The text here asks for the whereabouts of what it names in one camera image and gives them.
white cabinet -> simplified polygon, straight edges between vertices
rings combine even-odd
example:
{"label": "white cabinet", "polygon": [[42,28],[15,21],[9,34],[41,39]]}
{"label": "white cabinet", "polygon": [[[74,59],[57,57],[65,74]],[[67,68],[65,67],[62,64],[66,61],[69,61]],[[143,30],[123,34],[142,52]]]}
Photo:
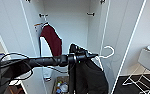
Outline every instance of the white cabinet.
{"label": "white cabinet", "polygon": [[[63,54],[69,52],[71,43],[99,55],[109,54],[110,51],[103,47],[112,46],[115,54],[101,60],[112,93],[143,1],[105,0],[101,4],[100,0],[31,0],[30,3],[0,0],[0,35],[9,52],[38,57],[41,30],[36,31],[34,25],[45,22],[39,14],[47,14],[48,23],[62,39]],[[38,74],[42,71],[34,71],[35,75],[24,81],[27,93],[41,91],[44,94],[42,74]]]}

metal rod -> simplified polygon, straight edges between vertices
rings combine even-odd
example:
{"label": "metal rod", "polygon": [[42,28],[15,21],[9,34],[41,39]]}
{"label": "metal rod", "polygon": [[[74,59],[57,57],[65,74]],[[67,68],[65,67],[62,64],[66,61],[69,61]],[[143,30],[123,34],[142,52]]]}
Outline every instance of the metal rod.
{"label": "metal rod", "polygon": [[105,3],[105,0],[101,0],[100,3],[101,3],[101,4],[102,4],[102,3]]}
{"label": "metal rod", "polygon": [[40,18],[41,18],[42,16],[44,16],[44,17],[45,17],[45,16],[48,16],[48,15],[44,15],[44,14],[39,14],[39,17],[40,17]]}
{"label": "metal rod", "polygon": [[94,16],[94,15],[95,15],[95,13],[87,13],[87,15],[92,15],[92,16]]}

red garment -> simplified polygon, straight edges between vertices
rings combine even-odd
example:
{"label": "red garment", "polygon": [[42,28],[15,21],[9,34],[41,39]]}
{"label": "red garment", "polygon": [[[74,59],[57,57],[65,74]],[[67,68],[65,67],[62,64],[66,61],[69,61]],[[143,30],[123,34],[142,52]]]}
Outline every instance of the red garment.
{"label": "red garment", "polygon": [[45,26],[41,32],[41,37],[45,38],[53,56],[59,56],[62,54],[62,40],[58,37],[52,26]]}

white hanger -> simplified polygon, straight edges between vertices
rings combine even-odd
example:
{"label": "white hanger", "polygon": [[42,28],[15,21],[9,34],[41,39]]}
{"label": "white hanger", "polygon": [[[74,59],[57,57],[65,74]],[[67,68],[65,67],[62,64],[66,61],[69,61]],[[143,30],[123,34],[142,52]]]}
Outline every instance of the white hanger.
{"label": "white hanger", "polygon": [[101,63],[100,58],[101,58],[101,57],[102,57],[102,58],[109,58],[109,57],[111,57],[112,55],[114,55],[114,53],[115,53],[114,48],[111,47],[111,46],[105,46],[104,48],[105,48],[105,49],[110,48],[110,49],[112,50],[112,53],[111,53],[110,55],[108,55],[108,56],[96,56],[96,57],[95,57],[95,59],[98,60],[98,62],[99,62],[99,64],[100,64],[102,70],[103,70],[103,66],[102,66],[102,63]]}

floor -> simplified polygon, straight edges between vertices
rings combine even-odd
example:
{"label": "floor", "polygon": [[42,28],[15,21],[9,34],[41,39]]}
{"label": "floor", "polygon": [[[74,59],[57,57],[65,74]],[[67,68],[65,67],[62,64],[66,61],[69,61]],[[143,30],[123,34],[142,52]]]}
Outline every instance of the floor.
{"label": "floor", "polygon": [[[128,76],[119,77],[117,86],[116,86],[113,94],[139,94],[139,92],[141,90],[136,85],[134,85],[134,84],[127,85],[127,86],[122,85],[123,82],[127,79],[127,77]],[[133,76],[132,79],[134,79],[136,81],[136,80],[138,80],[139,77],[140,77],[140,75],[136,75],[136,76]],[[148,81],[146,81],[144,78],[142,78],[141,81],[150,87],[150,83]]]}

